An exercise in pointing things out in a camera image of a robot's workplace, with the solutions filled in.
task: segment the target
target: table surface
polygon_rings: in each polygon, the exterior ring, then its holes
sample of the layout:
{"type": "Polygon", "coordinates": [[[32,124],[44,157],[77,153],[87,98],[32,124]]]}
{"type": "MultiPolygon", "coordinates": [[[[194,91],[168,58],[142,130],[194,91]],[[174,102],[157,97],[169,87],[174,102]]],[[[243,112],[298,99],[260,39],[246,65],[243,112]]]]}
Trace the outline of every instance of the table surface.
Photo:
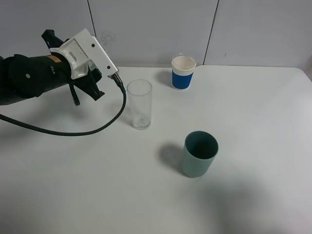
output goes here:
{"type": "MultiPolygon", "coordinates": [[[[106,130],[62,137],[0,122],[0,233],[310,234],[312,83],[295,68],[199,66],[187,91],[169,68],[121,68],[153,85],[152,124],[129,107],[106,130]],[[181,174],[185,136],[203,130],[219,152],[199,178],[181,174]]],[[[0,107],[56,131],[88,131],[119,111],[103,78],[93,101],[69,87],[0,107]]]]}

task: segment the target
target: white cup rim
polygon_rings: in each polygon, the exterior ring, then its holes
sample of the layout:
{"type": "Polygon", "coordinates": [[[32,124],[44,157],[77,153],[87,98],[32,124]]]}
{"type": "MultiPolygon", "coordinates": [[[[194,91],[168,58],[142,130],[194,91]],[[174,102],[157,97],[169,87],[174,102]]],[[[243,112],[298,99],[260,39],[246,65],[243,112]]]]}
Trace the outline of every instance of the white cup rim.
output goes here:
{"type": "Polygon", "coordinates": [[[195,60],[195,58],[193,56],[185,55],[185,54],[181,53],[181,54],[173,56],[171,64],[172,64],[173,67],[175,67],[176,69],[178,69],[180,71],[190,71],[190,70],[192,70],[192,69],[194,69],[196,67],[196,60],[195,60]],[[191,65],[189,65],[189,66],[181,67],[181,65],[175,63],[175,59],[178,58],[178,57],[188,57],[191,60],[193,60],[193,63],[191,65]]]}

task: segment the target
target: teal cup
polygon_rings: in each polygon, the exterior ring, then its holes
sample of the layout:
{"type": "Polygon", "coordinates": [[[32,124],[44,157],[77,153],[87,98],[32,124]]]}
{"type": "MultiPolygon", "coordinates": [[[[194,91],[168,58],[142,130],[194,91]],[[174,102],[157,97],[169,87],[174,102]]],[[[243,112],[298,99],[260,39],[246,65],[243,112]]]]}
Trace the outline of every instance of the teal cup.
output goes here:
{"type": "Polygon", "coordinates": [[[204,175],[218,152],[217,140],[207,132],[196,131],[185,138],[181,168],[188,177],[204,175]]]}

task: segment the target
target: blue paper cup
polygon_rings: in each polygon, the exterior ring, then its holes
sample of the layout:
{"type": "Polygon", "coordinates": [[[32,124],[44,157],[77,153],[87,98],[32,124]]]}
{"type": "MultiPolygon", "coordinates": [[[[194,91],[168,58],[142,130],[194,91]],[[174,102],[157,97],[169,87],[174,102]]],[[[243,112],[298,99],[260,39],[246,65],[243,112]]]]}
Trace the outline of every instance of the blue paper cup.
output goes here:
{"type": "Polygon", "coordinates": [[[190,86],[196,60],[184,54],[172,58],[172,85],[175,89],[184,90],[190,86]]]}

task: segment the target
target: white wall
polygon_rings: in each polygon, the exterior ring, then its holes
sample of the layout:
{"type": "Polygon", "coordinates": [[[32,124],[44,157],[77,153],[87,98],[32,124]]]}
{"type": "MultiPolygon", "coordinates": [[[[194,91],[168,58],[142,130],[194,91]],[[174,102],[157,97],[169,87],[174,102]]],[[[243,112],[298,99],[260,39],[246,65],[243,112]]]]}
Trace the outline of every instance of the white wall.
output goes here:
{"type": "Polygon", "coordinates": [[[46,29],[65,40],[83,28],[94,33],[87,0],[1,0],[0,56],[49,54],[46,29]]]}
{"type": "Polygon", "coordinates": [[[97,36],[111,31],[113,61],[170,64],[176,53],[203,63],[217,0],[89,0],[97,36]]]}
{"type": "Polygon", "coordinates": [[[220,0],[205,64],[302,67],[312,0],[220,0]]]}

